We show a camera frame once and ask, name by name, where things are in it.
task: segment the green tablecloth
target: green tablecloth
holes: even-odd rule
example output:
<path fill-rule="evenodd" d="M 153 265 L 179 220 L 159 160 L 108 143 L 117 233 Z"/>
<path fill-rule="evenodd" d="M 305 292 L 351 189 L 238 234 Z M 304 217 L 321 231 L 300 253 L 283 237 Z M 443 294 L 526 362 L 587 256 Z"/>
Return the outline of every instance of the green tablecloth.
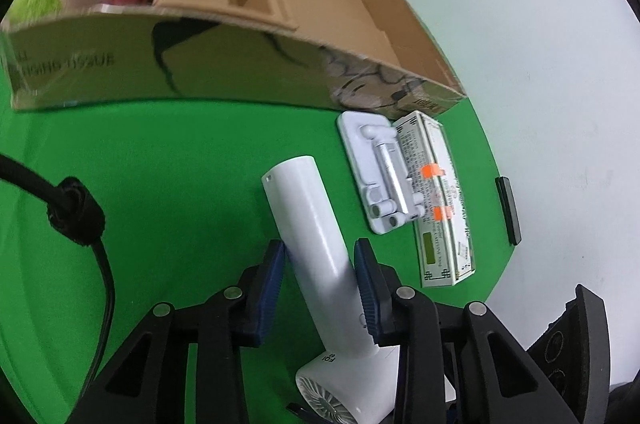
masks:
<path fill-rule="evenodd" d="M 0 75 L 0 151 L 47 179 L 82 179 L 107 217 L 104 243 L 116 283 L 107 357 L 161 300 L 203 302 L 255 264 L 278 232 L 260 176 L 299 155 L 315 157 L 342 234 L 367 236 L 382 263 L 419 287 L 410 226 L 367 227 L 335 127 L 337 112 L 217 101 L 168 100 L 16 114 Z M 508 243 L 498 171 L 468 101 L 443 114 L 476 251 L 474 276 L 430 289 L 436 301 L 484 300 Z M 0 182 L 0 366 L 41 424 L 64 422 L 94 353 L 104 294 L 89 250 L 55 233 L 39 201 Z M 252 424 L 295 423 L 295 371 L 322 351 L 287 270 L 274 329 L 242 350 Z"/>

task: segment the white floor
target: white floor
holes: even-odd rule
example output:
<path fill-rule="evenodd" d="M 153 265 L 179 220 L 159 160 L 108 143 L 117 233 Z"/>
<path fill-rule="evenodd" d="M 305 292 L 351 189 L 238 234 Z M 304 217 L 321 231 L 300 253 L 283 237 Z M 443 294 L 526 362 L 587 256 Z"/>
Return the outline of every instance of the white floor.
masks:
<path fill-rule="evenodd" d="M 604 298 L 611 383 L 640 368 L 640 24 L 625 0 L 408 0 L 511 179 L 523 241 L 489 305 L 528 346 L 580 282 Z"/>

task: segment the white box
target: white box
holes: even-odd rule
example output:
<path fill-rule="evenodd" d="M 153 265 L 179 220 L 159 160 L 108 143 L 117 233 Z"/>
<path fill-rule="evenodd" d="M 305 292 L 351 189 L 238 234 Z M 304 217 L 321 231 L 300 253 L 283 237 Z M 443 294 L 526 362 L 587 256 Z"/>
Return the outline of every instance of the white box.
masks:
<path fill-rule="evenodd" d="M 423 287 L 455 285 L 475 270 L 466 211 L 442 125 L 421 112 L 394 123 L 425 215 L 414 222 Z"/>

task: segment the rectangular product box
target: rectangular product box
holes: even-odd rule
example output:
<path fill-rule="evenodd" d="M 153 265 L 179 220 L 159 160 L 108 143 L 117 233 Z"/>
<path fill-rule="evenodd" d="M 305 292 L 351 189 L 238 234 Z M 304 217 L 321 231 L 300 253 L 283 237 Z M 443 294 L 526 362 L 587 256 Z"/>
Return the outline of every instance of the rectangular product box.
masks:
<path fill-rule="evenodd" d="M 455 285 L 476 265 L 460 184 L 442 125 L 422 112 L 394 123 L 415 191 L 425 215 L 414 222 L 423 287 Z"/>
<path fill-rule="evenodd" d="M 15 110 L 230 99 L 390 119 L 465 98 L 405 0 L 153 0 L 0 30 Z"/>

